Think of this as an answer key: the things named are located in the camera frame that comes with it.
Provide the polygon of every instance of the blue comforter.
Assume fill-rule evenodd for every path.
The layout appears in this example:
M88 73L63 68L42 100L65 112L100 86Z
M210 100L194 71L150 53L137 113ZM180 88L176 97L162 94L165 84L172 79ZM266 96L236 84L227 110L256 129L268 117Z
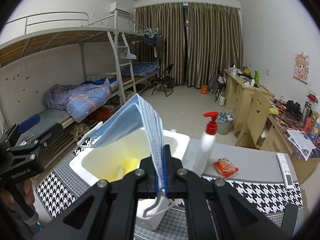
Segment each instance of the blue comforter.
M102 85L54 85L42 97L49 108L66 110L76 122L81 122L88 114L104 105L111 93L117 89L106 79Z
M159 66L156 63L132 63L133 76L135 77L145 77L148 74L155 72ZM130 66L121 69L121 75L123 77L131 77Z

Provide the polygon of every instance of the brown curtain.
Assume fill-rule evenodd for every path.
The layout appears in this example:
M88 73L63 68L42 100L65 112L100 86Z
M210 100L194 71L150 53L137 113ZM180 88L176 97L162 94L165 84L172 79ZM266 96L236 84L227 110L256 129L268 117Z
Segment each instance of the brown curtain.
M136 23L152 29L159 28L159 34L164 36L166 50L161 61L161 71L164 67L174 64L171 77L176 85L183 84L185 39L183 25L182 3L155 4L136 9ZM152 46L139 42L136 48L138 61L155 61Z
M209 84L212 73L242 65L242 41L237 8L189 3L188 86Z

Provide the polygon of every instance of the poster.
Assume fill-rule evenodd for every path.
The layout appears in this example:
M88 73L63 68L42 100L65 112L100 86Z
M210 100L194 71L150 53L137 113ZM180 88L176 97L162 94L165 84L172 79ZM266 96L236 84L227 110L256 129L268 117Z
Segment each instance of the poster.
M296 53L293 67L293 77L300 79L308 84L310 72L310 57L309 55Z

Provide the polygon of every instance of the ear loop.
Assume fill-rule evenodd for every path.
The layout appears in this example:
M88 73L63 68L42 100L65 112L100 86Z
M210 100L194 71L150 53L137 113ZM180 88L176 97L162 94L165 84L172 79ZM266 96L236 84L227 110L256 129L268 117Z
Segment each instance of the ear loop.
M163 190L158 193L156 202L155 202L152 206L150 206L150 207L148 207L148 208L146 208L146 209L144 210L142 217L147 218L147 217L157 216L157 215L159 215L159 214L161 214L161 213L163 213L163 212L166 212L167 210L169 210L170 208L172 208L172 207L174 207L174 206L176 205L176 201L173 201L173 200L171 200L171 199L168 199L168 201L171 203L171 205L169 205L169 206L166 207L165 209L160 210L160 211L158 211L158 212L156 212L156 213L147 215L147 212L148 212L148 211L154 209L157 205L159 205L160 199L161 199L162 197L164 197L164 192L163 192Z
M91 148L91 143L92 143L92 137L90 136L92 134L92 132L96 131L97 129L99 129L101 126L103 125L103 122L99 122L95 127L93 127L91 130L89 130L88 132L86 132L82 138L80 139L80 141L77 142L77 145L80 146L81 148ZM87 145L82 145L84 143L84 141L90 138L89 142L87 143Z

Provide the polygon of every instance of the black chair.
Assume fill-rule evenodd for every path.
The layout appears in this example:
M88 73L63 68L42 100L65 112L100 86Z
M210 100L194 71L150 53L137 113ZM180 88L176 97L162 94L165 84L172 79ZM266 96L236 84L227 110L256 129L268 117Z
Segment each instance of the black chair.
M157 82L155 88L153 89L153 92L157 89L157 86L159 84L161 84L160 88L159 88L159 91L160 89L163 87L164 89L164 93L165 95L168 97L169 95L171 95L173 93L173 88L171 86L171 93L169 95L167 95L167 92L165 91L165 87L164 87L164 84L165 83L170 83L171 82L171 79L170 79L170 72L172 71L172 68L173 68L173 64L167 66L164 71L162 72L161 76L160 77L157 77L157 78L154 78L152 80L152 82Z

